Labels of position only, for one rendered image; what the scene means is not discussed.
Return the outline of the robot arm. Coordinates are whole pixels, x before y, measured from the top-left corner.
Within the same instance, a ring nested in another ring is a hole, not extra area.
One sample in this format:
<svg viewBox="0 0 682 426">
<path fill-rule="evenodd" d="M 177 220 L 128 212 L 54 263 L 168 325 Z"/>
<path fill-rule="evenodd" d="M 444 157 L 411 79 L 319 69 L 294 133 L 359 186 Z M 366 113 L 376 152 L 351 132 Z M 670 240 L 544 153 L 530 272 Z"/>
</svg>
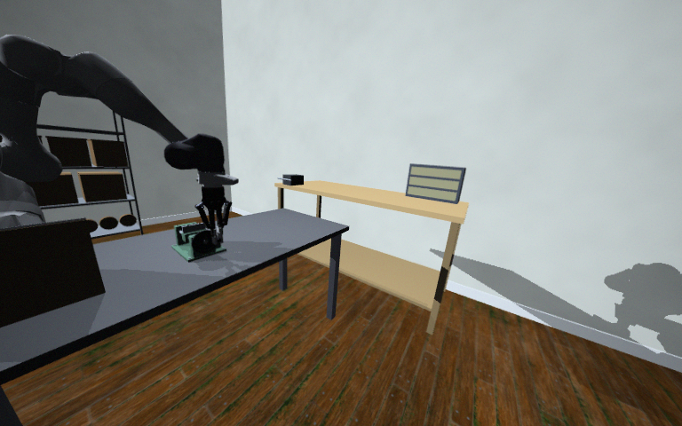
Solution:
<svg viewBox="0 0 682 426">
<path fill-rule="evenodd" d="M 218 138 L 188 138 L 98 53 L 68 56 L 23 35 L 5 35 L 0 38 L 0 228 L 45 223 L 33 188 L 24 182 L 50 182 L 62 172 L 36 131 L 42 96 L 49 91 L 81 98 L 93 94 L 121 117 L 154 130 L 169 143 L 165 161 L 175 169 L 197 169 L 196 181 L 203 186 L 239 183 L 225 172 Z"/>
</svg>

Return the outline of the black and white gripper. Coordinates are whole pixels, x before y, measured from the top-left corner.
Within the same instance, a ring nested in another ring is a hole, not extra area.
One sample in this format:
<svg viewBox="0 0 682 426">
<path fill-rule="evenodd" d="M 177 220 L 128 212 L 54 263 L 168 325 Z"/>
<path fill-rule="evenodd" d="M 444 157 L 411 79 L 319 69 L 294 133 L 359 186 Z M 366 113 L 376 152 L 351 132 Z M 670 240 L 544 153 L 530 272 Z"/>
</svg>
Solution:
<svg viewBox="0 0 682 426">
<path fill-rule="evenodd" d="M 216 197 L 213 197 L 216 196 Z M 222 217 L 222 207 L 225 203 L 224 207 L 224 212 L 223 212 L 223 217 Z M 209 211 L 209 221 L 208 218 L 205 214 L 204 207 L 203 205 L 208 209 Z M 215 210 L 216 210 L 216 216 L 217 216 L 217 229 L 218 229 L 218 237 L 222 240 L 220 243 L 223 242 L 223 228 L 224 225 L 227 225 L 228 222 L 228 217 L 229 217 L 229 210 L 232 205 L 232 202 L 227 201 L 225 198 L 225 188 L 223 186 L 218 186 L 218 187 L 207 187 L 207 186 L 202 186 L 202 202 L 198 205 L 195 205 L 195 207 L 199 210 L 200 216 L 202 218 L 202 222 L 204 224 L 204 227 L 210 229 L 210 235 L 212 237 L 212 243 L 215 245 L 218 245 L 217 242 L 217 230 L 215 229 Z"/>
</svg>

